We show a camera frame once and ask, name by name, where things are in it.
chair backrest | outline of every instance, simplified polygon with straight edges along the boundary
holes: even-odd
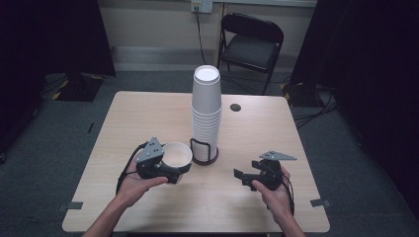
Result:
[[[283,31],[275,23],[240,13],[225,15],[221,20],[221,30],[279,44],[284,40]]]

chair leg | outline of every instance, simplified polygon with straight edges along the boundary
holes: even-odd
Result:
[[[266,89],[268,88],[269,83],[271,83],[271,77],[274,73],[274,69],[269,72],[268,78],[266,79],[265,86],[263,87],[262,96],[265,96]]]

forearm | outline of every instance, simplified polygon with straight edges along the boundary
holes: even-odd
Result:
[[[96,221],[84,233],[84,237],[107,237],[111,236],[115,226],[118,224],[121,216],[123,215],[126,207],[123,203],[115,197],[104,211],[99,215]]]
[[[291,214],[285,214],[275,218],[276,222],[280,225],[286,237],[304,237],[305,234],[302,232],[299,225]]]

gray carpet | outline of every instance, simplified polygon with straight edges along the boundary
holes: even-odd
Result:
[[[48,81],[59,76],[50,75]],[[277,82],[288,76],[276,73],[267,95],[282,96]],[[92,103],[54,101],[54,90],[45,93],[38,116],[0,166],[0,236],[79,236],[62,230],[65,212],[58,208],[74,195],[113,96],[123,90],[191,92],[192,77],[192,71],[118,72],[107,77]],[[223,80],[221,87],[224,94],[249,95],[259,94],[254,88],[262,89],[263,83],[247,81],[243,88]],[[318,110],[292,108],[295,116]],[[418,222],[403,198],[359,149],[353,131],[339,111],[298,131],[320,195],[332,203],[326,209],[331,229],[321,236],[419,236]]]

person's left hand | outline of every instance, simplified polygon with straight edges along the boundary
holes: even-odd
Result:
[[[131,173],[126,176],[121,184],[120,190],[117,193],[118,198],[125,206],[125,208],[133,206],[150,188],[167,183],[166,177],[156,177],[153,179],[143,180],[135,172],[136,162],[132,161],[126,170]]]

